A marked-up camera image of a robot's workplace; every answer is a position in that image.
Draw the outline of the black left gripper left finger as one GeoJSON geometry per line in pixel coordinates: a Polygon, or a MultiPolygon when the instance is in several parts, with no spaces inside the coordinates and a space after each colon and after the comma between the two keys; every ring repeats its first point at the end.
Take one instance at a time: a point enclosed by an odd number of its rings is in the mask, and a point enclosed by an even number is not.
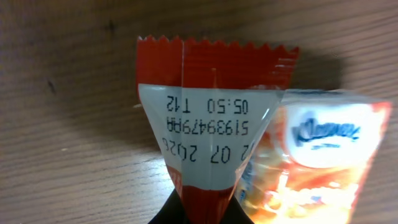
{"type": "Polygon", "coordinates": [[[149,224],[188,224],[188,218],[176,190],[172,191],[149,224]]]}

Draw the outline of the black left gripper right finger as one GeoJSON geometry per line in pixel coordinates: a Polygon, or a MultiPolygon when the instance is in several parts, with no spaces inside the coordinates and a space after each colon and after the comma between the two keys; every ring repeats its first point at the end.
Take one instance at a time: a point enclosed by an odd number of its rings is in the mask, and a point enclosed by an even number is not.
{"type": "Polygon", "coordinates": [[[224,213],[220,224],[254,224],[252,220],[245,214],[238,200],[233,197],[224,213]]]}

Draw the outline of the orange tissue pack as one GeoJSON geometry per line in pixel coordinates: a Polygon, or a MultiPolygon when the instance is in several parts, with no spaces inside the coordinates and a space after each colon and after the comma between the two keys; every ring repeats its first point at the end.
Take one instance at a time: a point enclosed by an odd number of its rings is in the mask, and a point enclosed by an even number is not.
{"type": "Polygon", "coordinates": [[[284,95],[236,187],[253,223],[347,224],[392,103],[343,90],[284,95]]]}

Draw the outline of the red stick sachet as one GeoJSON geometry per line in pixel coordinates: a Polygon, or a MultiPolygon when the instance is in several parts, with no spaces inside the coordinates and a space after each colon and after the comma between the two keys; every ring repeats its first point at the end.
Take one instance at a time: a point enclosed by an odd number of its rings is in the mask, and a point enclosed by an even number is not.
{"type": "Polygon", "coordinates": [[[298,47],[139,38],[139,100],[191,223],[219,223],[289,86],[298,47]]]}

